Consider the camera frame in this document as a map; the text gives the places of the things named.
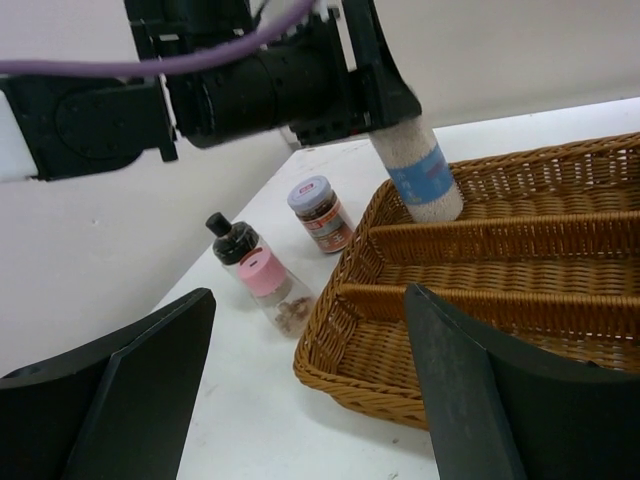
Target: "wicker basket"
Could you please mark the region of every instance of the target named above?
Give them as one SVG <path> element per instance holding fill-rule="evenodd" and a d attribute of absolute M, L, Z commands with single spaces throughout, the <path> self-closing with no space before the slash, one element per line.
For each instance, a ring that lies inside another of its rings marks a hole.
<path fill-rule="evenodd" d="M 425 428 L 407 283 L 546 350 L 640 372 L 640 134 L 461 162 L 456 222 L 374 195 L 296 350 L 302 383 Z"/>

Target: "bottle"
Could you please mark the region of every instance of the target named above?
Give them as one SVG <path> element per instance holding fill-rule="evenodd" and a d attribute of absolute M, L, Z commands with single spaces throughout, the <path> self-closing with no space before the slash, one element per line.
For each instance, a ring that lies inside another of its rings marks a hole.
<path fill-rule="evenodd" d="M 236 278 L 236 268 L 240 260 L 259 246 L 266 246 L 251 225 L 246 222 L 231 224 L 220 212 L 211 215 L 206 225 L 216 236 L 213 242 L 213 254 Z"/>
<path fill-rule="evenodd" d="M 433 130 L 423 117 L 369 134 L 414 222 L 450 222 L 464 201 Z"/>
<path fill-rule="evenodd" d="M 339 252 L 347 246 L 353 224 L 325 177 L 318 175 L 298 184 L 287 203 L 324 253 Z"/>
<path fill-rule="evenodd" d="M 268 247 L 258 247 L 240 261 L 238 278 L 280 333 L 302 335 L 316 299 Z"/>

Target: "jar label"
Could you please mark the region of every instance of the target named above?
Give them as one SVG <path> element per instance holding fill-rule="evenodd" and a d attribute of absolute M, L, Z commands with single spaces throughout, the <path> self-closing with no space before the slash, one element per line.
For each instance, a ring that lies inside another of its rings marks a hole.
<path fill-rule="evenodd" d="M 322 217 L 302 222 L 302 224 L 323 252 L 332 253 L 346 247 L 353 234 L 347 218 L 338 200 Z"/>
<path fill-rule="evenodd" d="M 453 175 L 447 161 L 436 145 L 417 163 L 402 168 L 387 168 L 400 198 L 407 205 L 433 202 L 447 193 L 453 185 Z"/>

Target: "jar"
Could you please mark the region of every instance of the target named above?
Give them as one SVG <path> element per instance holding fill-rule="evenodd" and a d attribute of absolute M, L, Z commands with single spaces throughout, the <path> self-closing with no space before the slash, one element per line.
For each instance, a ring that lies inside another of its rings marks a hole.
<path fill-rule="evenodd" d="M 338 252 L 347 246 L 353 224 L 325 177 L 311 177 L 297 185 L 287 203 L 324 253 Z"/>
<path fill-rule="evenodd" d="M 211 215 L 206 225 L 216 236 L 213 254 L 234 277 L 237 277 L 238 264 L 246 255 L 258 247 L 267 246 L 251 225 L 246 222 L 232 224 L 220 212 Z"/>
<path fill-rule="evenodd" d="M 302 335 L 316 299 L 268 247 L 258 247 L 240 261 L 238 278 L 280 333 Z"/>

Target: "pink lid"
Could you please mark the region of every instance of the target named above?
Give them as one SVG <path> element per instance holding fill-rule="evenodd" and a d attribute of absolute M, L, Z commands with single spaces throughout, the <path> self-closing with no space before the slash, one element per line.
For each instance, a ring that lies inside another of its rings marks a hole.
<path fill-rule="evenodd" d="M 240 260 L 238 277 L 256 297 L 266 297 L 287 279 L 287 269 L 271 250 L 259 247 Z"/>

